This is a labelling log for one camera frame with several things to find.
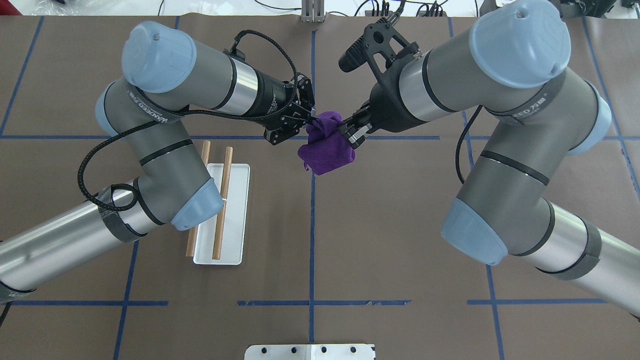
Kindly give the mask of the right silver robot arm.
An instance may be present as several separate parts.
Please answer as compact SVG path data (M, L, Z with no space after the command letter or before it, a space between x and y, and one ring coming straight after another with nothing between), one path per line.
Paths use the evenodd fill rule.
M376 83L340 134L355 150L368 133L399 133L481 106L498 120L441 224L468 257L497 265L523 258L635 318L639 251L543 193L567 156L585 153L611 126L608 103L569 68L566 24L548 0L515 0L421 52L394 27L370 23L341 55L348 73L368 64Z

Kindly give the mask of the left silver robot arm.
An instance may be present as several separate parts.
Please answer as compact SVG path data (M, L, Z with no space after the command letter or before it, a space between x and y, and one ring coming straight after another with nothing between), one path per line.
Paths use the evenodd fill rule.
M1 244L1 302L22 299L40 285L170 223L186 231L218 214L223 198L182 119L202 114L249 121L277 145L313 119L311 79L292 69L278 80L255 69L238 50L200 43L182 30L145 21L124 45L122 77L94 109L110 138L82 160L77 183L86 200ZM99 150L126 140L142 168L128 183L92 193L84 183Z

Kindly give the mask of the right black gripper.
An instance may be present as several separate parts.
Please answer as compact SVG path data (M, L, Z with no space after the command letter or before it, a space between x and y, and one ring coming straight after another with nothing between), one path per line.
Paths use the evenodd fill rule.
M345 140L356 150L368 133L377 130L400 133L424 124L425 121L413 116L403 104L397 83L389 89L377 83L371 89L368 107L361 107L344 119L339 130L345 132Z

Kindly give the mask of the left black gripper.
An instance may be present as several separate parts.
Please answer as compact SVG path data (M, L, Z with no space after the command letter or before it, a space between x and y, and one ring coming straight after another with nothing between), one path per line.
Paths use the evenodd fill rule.
M282 82L260 71L257 73L258 89L254 104L247 116L265 128L263 136L270 145L277 145L297 136L301 129L313 125L318 116L313 83L299 73L297 84Z

